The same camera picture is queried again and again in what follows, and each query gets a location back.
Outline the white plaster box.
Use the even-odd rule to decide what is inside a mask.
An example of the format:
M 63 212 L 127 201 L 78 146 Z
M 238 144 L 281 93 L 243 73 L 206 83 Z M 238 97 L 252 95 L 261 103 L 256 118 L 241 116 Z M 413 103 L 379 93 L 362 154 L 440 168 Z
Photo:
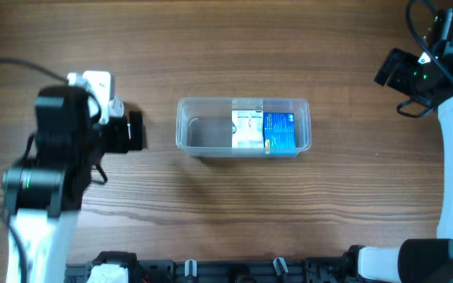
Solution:
M 233 148 L 264 147 L 262 110 L 233 110 L 231 118 Z

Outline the blue lozenge box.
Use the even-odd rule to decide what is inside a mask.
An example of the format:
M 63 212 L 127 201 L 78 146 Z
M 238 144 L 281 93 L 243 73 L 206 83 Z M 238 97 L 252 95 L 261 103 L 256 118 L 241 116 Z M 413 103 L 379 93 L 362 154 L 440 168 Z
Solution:
M 296 155 L 295 117 L 290 112 L 265 112 L 263 114 L 265 153 L 275 156 Z

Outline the green balm box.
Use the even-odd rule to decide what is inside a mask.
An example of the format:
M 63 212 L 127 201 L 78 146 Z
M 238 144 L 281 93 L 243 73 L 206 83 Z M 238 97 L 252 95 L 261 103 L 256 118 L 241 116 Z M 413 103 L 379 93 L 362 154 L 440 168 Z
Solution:
M 144 124 L 141 112 L 129 112 L 130 148 L 141 151 L 144 148 Z

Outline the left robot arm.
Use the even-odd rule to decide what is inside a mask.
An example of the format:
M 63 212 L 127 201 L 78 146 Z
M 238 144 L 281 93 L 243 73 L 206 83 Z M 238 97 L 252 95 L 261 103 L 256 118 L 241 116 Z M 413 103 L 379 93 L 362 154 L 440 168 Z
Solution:
M 9 220 L 8 282 L 62 282 L 83 193 L 106 153 L 144 144 L 142 114 L 129 112 L 101 123 L 91 113 L 93 93 L 78 86 L 49 86 L 35 100 L 37 131 L 23 155 L 3 175 Z

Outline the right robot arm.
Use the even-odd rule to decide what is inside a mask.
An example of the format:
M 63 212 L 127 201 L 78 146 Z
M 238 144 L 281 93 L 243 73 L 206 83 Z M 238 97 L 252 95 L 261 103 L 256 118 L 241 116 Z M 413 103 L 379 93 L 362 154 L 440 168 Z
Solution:
M 391 50 L 374 80 L 407 95 L 396 107 L 400 115 L 412 103 L 424 107 L 419 117 L 437 114 L 444 143 L 442 210 L 432 239 L 406 240 L 397 248 L 353 247 L 344 274 L 361 281 L 453 282 L 453 8 L 431 9 L 433 26 L 421 38 L 412 6 L 407 4 L 406 22 L 422 55 Z

